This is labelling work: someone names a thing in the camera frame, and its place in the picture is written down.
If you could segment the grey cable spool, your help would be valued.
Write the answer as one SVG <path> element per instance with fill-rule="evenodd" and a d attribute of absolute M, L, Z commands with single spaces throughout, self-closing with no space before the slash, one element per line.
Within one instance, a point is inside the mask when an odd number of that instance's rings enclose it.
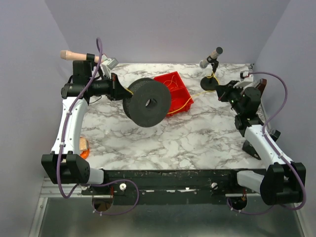
<path fill-rule="evenodd" d="M 131 98 L 123 99 L 127 117 L 140 127 L 159 124 L 171 107 L 171 93 L 166 85 L 151 78 L 134 81 L 129 87 Z"/>

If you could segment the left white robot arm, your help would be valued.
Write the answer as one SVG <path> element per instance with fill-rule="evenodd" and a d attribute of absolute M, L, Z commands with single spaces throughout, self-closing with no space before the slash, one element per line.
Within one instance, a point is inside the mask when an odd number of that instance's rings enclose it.
<path fill-rule="evenodd" d="M 91 168 L 81 157 L 79 140 L 91 97 L 105 95 L 111 101 L 131 97 L 111 71 L 117 64 L 115 58 L 105 59 L 100 66 L 73 61 L 73 74 L 61 89 L 63 111 L 58 135 L 51 152 L 41 158 L 53 184 L 100 185 L 105 181 L 105 172 Z"/>

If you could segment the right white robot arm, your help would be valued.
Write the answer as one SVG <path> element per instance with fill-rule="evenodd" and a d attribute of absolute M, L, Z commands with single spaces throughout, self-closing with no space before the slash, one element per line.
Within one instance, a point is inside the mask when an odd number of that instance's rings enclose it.
<path fill-rule="evenodd" d="M 257 115 L 261 104 L 261 91 L 256 87 L 245 89 L 236 86 L 237 81 L 216 86 L 218 100 L 230 103 L 236 112 L 235 126 L 242 137 L 250 143 L 264 163 L 266 173 L 239 171 L 237 183 L 261 195 L 267 205 L 284 205 L 306 202 L 306 168 L 293 162 L 269 135 Z"/>

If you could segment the silver microphone on stand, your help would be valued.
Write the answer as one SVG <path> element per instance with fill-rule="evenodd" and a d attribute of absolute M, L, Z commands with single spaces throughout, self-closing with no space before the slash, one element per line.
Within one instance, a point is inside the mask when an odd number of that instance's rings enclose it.
<path fill-rule="evenodd" d="M 217 58 L 223 53 L 222 47 L 217 47 L 206 59 L 200 61 L 199 66 L 206 69 L 208 65 L 212 66 L 212 71 L 209 75 L 204 76 L 200 81 L 200 86 L 204 91 L 215 91 L 216 86 L 219 85 L 218 79 L 215 76 L 216 70 L 219 66 Z"/>

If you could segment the brown wooden metronome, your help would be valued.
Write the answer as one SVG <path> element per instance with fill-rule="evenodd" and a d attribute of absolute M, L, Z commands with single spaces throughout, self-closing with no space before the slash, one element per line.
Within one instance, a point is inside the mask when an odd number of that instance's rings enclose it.
<path fill-rule="evenodd" d="M 261 92 L 261 94 L 263 94 L 266 85 L 267 85 L 267 80 L 260 79 L 256 82 L 255 88 L 258 89 Z"/>

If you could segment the red plastic bin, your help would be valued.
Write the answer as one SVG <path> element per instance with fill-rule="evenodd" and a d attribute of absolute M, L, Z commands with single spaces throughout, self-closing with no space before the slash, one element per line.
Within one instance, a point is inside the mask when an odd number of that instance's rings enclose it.
<path fill-rule="evenodd" d="M 157 76 L 154 80 L 164 84 L 171 94 L 171 106 L 167 117 L 190 110 L 194 102 L 178 72 Z"/>

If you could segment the black metronome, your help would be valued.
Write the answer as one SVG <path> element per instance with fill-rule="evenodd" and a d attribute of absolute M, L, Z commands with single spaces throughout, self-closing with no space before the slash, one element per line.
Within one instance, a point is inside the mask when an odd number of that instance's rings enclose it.
<path fill-rule="evenodd" d="M 269 135 L 271 136 L 271 138 L 276 142 L 277 139 L 280 137 L 281 132 L 276 130 L 276 129 L 272 129 L 269 132 Z M 257 154 L 256 150 L 254 149 L 254 147 L 249 143 L 249 141 L 245 140 L 242 150 L 245 151 L 247 154 L 251 155 L 252 157 L 256 158 L 257 160 L 261 160 L 260 156 Z"/>

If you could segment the beige microphone on stand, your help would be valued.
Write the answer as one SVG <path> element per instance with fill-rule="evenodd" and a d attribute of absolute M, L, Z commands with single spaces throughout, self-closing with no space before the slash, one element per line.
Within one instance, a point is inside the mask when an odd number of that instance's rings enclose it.
<path fill-rule="evenodd" d="M 75 53 L 69 50 L 61 50 L 60 51 L 60 58 L 67 60 L 67 61 L 90 61 L 97 63 L 99 59 L 101 62 L 104 62 L 108 59 L 106 55 L 96 56 L 94 54 L 82 54 L 82 53 Z"/>

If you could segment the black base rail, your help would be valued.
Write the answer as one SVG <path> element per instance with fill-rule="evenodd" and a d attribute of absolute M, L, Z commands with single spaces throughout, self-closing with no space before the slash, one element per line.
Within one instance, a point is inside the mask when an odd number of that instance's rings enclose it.
<path fill-rule="evenodd" d="M 115 205 L 225 205 L 246 207 L 248 189 L 237 184 L 234 169 L 110 170 L 105 187 L 89 187 L 82 195 L 112 200 Z"/>

